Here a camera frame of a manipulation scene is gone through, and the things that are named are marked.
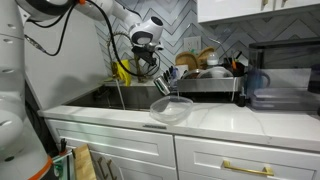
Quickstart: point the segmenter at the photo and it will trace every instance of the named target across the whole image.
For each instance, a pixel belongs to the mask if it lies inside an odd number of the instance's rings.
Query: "cup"
[[[175,66],[177,69],[177,79],[181,79],[185,71],[188,71],[189,66],[188,65],[177,65]]]
[[[256,68],[249,70],[247,78],[247,95],[253,95],[257,89],[269,87],[270,83],[271,79],[267,73]]]

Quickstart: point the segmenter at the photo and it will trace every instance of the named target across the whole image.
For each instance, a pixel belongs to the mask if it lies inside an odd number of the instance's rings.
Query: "cable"
[[[154,52],[154,53],[158,56],[158,59],[159,59],[159,65],[158,65],[157,70],[156,70],[154,73],[149,74],[152,70],[154,70],[154,69],[156,68],[156,66],[155,66],[155,67],[153,67],[151,70],[149,70],[149,71],[146,73],[148,76],[153,76],[153,75],[155,75],[155,74],[159,71],[159,69],[160,69],[160,64],[161,64],[160,56],[159,56],[159,54],[158,54],[158,53],[156,53],[156,52]]]
[[[60,22],[60,20],[63,18],[65,14],[61,15],[55,22],[53,22],[52,24],[49,24],[49,25],[41,25],[41,24],[38,24],[36,21],[29,21],[31,23],[33,23],[34,25],[38,26],[38,27],[41,27],[41,28],[50,28],[56,24],[58,24]]]
[[[28,101],[25,101],[25,106],[26,108],[29,110],[30,115],[31,115],[31,121],[33,122],[33,128],[35,129],[35,131],[37,132],[39,138],[42,136],[42,124],[41,121],[39,119],[39,116],[37,115],[36,110],[33,109],[33,107],[31,106],[31,104]]]
[[[108,39],[106,40],[106,46],[108,47],[108,55],[109,55],[109,59],[110,59],[110,66],[111,66],[111,69],[112,69],[112,66],[113,66],[113,60],[112,60],[112,56],[111,56],[111,51],[110,51],[110,43],[111,43],[111,34],[109,34],[109,36],[108,36]],[[115,32],[113,32],[113,36],[115,37],[115,36],[124,36],[124,37],[126,37],[129,41],[130,41],[130,44],[131,44],[131,46],[133,47],[134,46],[134,44],[133,44],[133,42],[131,41],[131,39],[130,39],[130,37],[129,37],[129,35],[127,34],[127,33],[125,33],[125,32],[122,32],[122,31],[115,31]]]
[[[72,10],[74,9],[74,7],[77,5],[77,3],[75,2],[71,9],[69,10],[68,14],[67,14],[67,18],[66,18],[66,21],[64,22],[64,25],[63,25],[63,30],[62,30],[62,34],[61,34],[61,38],[60,38],[60,43],[59,43],[59,47],[57,49],[57,51],[54,53],[54,54],[51,54],[51,53],[48,53],[47,51],[45,51],[44,53],[46,53],[47,55],[49,56],[56,56],[59,54],[60,50],[61,50],[61,47],[62,47],[62,42],[63,42],[63,39],[64,39],[64,34],[66,32],[66,29],[67,29],[67,25],[68,25],[68,21],[69,21],[69,18],[70,18],[70,15],[71,15],[71,12]]]
[[[112,32],[112,26],[111,26],[111,23],[106,15],[106,13],[101,9],[101,7],[99,7],[96,3],[94,3],[93,1],[91,0],[86,0],[87,2],[91,3],[92,5],[94,5],[100,12],[101,14],[103,15],[104,19],[106,20],[106,23],[107,23],[107,26],[108,26],[108,29],[109,29],[109,33],[110,33],[110,38],[111,38],[111,43],[112,43],[112,48],[113,48],[113,51],[114,51],[114,54],[116,56],[116,59],[117,61],[119,62],[120,66],[122,67],[123,70],[125,70],[127,73],[129,73],[130,75],[133,75],[133,76],[138,76],[138,77],[144,77],[145,75],[140,75],[140,74],[136,74],[136,73],[133,73],[131,71],[129,71],[121,62],[120,60],[120,57],[118,55],[118,51],[117,51],[117,48],[116,48],[116,43],[115,43],[115,40],[114,40],[114,37],[113,37],[113,32]]]
[[[58,49],[57,49],[57,51],[56,51],[55,53],[51,54],[51,53],[47,52],[37,41],[35,41],[34,39],[32,39],[31,37],[29,37],[29,36],[26,35],[26,34],[24,35],[25,39],[26,39],[31,45],[33,45],[35,48],[39,49],[40,51],[42,51],[43,53],[45,53],[45,54],[47,54],[47,55],[49,55],[49,56],[56,56],[56,55],[58,55],[59,52],[60,52],[60,50],[61,50],[61,47],[62,47],[64,35],[65,35],[66,29],[67,29],[67,25],[68,25],[68,21],[69,21],[71,12],[72,12],[72,10],[74,9],[74,7],[75,7],[76,5],[77,5],[77,3],[74,2],[74,4],[72,5],[72,7],[70,8],[70,10],[69,10],[69,12],[68,12],[66,21],[64,22],[62,34],[61,34],[61,37],[60,37],[60,43],[59,43]]]

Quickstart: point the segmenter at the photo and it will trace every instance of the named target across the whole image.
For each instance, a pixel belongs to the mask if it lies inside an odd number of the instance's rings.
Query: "white cabinet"
[[[48,119],[46,123],[56,143],[65,138],[69,146],[78,147],[87,143],[90,150],[176,166],[172,135],[54,119]]]
[[[112,176],[117,177],[117,180],[177,180],[175,168],[95,151],[91,151],[91,157],[95,162],[96,172],[100,172],[102,180],[111,179]]]
[[[217,21],[273,11],[273,0],[198,0],[198,22]]]
[[[270,16],[272,12],[278,15],[286,14],[286,9],[302,9],[311,5],[319,5],[319,0],[198,0],[198,23],[230,20],[232,18]]]
[[[181,136],[175,142],[179,171],[203,180],[320,180],[319,154]]]
[[[319,0],[277,0],[275,10],[290,9],[320,4]]]
[[[102,180],[111,172],[117,180],[178,178],[172,135],[54,119],[46,123],[56,143],[65,138],[68,148],[88,144]]]

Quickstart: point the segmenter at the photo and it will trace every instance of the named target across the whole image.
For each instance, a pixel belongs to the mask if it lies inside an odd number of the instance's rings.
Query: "kitchen sink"
[[[102,86],[64,105],[149,111],[150,105],[163,97],[155,86],[120,86],[120,91],[123,104],[118,87]]]

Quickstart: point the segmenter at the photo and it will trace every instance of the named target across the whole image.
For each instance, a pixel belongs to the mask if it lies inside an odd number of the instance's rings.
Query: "backsplash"
[[[320,36],[320,11],[218,25],[200,25],[197,23],[196,0],[122,0],[119,2],[139,12],[143,20],[157,16],[163,21],[164,31],[161,42],[164,50],[159,52],[162,70],[167,70],[174,65],[175,56],[183,52],[183,39],[186,37],[201,36],[202,48],[213,46],[222,57],[224,54],[220,45],[212,42],[208,37],[216,39],[223,44],[228,54],[231,51],[241,50],[243,54],[239,59],[246,60],[249,57],[248,46],[251,43]],[[126,32],[121,21],[114,17],[110,17],[110,21],[113,31]],[[105,45],[109,31],[101,22],[96,22],[96,28],[108,72],[111,72],[109,53]],[[130,42],[124,36],[120,38],[117,36],[116,41],[120,58],[132,58]]]

